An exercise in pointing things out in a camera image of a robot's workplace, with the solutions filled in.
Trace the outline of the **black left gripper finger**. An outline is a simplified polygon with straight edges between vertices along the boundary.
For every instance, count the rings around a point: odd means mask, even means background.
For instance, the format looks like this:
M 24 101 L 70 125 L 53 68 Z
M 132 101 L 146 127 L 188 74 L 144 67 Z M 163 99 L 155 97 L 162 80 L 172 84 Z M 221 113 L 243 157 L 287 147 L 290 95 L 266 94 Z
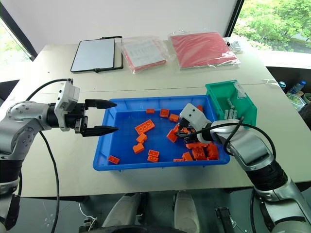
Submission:
M 109 100 L 85 99 L 86 108 L 108 109 L 116 106 L 116 103 Z
M 102 136 L 117 131 L 117 127 L 112 126 L 94 126 L 93 128 L 85 128 L 82 130 L 83 137 Z

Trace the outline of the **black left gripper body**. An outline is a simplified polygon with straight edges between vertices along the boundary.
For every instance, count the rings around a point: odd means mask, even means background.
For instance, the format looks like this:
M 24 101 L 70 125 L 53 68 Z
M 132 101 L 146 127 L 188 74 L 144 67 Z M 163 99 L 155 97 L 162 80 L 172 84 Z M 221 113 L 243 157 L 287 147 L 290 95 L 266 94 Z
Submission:
M 87 109 L 85 103 L 76 104 L 71 112 L 65 114 L 66 127 L 75 130 L 75 133 L 84 133 L 87 128 Z

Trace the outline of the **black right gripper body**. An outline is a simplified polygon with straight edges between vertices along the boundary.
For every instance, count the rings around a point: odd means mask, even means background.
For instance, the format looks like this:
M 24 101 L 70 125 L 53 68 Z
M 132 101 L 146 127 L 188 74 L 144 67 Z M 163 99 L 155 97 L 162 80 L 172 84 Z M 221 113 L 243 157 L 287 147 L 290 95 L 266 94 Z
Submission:
M 178 123 L 179 130 L 186 133 L 186 135 L 195 135 L 195 129 L 190 125 L 190 123 L 185 119 L 181 118 Z

